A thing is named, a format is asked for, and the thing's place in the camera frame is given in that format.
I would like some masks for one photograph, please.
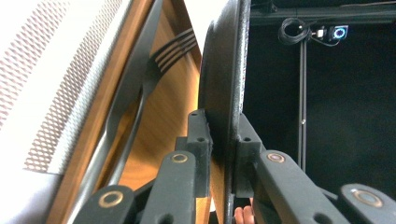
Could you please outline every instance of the mesh panel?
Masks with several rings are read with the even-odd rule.
[[[68,8],[68,1],[40,2],[0,59],[0,130]]]
[[[61,150],[61,158],[55,173],[64,172],[76,143],[74,135],[82,126],[82,122],[72,114],[77,112],[78,116],[84,117],[91,104],[100,76],[90,80],[88,75],[120,3],[121,0],[107,0],[99,10],[92,26],[79,45],[73,61],[64,75],[60,89],[52,101],[49,112],[41,124],[25,161],[25,169],[47,172],[55,151]],[[78,98],[82,98],[82,105],[76,105]],[[63,135],[68,141],[59,147]]]

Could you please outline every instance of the fork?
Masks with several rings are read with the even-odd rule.
[[[153,53],[148,60],[148,69],[143,77],[143,84],[141,86],[139,96],[140,102],[134,118],[132,130],[128,136],[128,140],[121,152],[116,166],[112,171],[107,185],[116,185],[120,181],[122,171],[128,156],[131,152],[134,139],[139,128],[140,120],[142,118],[144,106],[149,95],[154,91],[160,79],[166,72],[184,55],[186,55],[192,48],[197,45],[195,34],[190,28],[183,33],[177,35],[174,39],[169,41],[163,47]]]

